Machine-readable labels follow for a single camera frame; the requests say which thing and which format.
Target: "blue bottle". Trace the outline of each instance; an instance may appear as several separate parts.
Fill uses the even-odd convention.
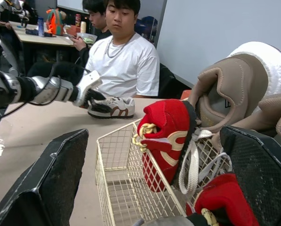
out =
[[[39,36],[44,37],[44,18],[38,18],[38,26],[39,26]]]

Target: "black hair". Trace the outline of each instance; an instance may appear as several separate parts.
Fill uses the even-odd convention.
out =
[[[116,8],[128,8],[134,11],[134,14],[137,15],[140,10],[140,0],[105,0],[105,5],[112,1]]]
[[[83,0],[83,9],[103,15],[106,12],[106,6],[104,0]]]

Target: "brown stripe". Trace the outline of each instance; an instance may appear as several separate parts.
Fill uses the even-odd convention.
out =
[[[111,111],[111,116],[113,116],[113,114],[114,114],[114,112],[115,112],[116,110],[119,110],[119,111],[120,111],[119,116],[122,116],[122,113],[125,113],[125,116],[128,116],[129,110],[128,110],[127,108],[126,108],[125,110],[121,110],[121,109],[119,109],[119,107],[114,107],[114,108],[112,109],[112,111]]]

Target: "orange backpack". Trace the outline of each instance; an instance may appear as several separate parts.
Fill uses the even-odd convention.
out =
[[[48,29],[48,33],[55,35],[63,35],[63,23],[62,23],[62,15],[58,9],[50,9],[47,10],[48,18],[46,21],[46,26]]]

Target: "white wall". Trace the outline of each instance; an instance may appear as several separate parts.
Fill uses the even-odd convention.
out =
[[[281,0],[168,0],[157,50],[161,63],[195,84],[200,71],[248,41],[281,50]]]
[[[57,5],[59,7],[84,12],[82,0],[57,0]]]
[[[140,0],[141,8],[138,18],[153,16],[158,22],[160,21],[161,11],[164,0]]]

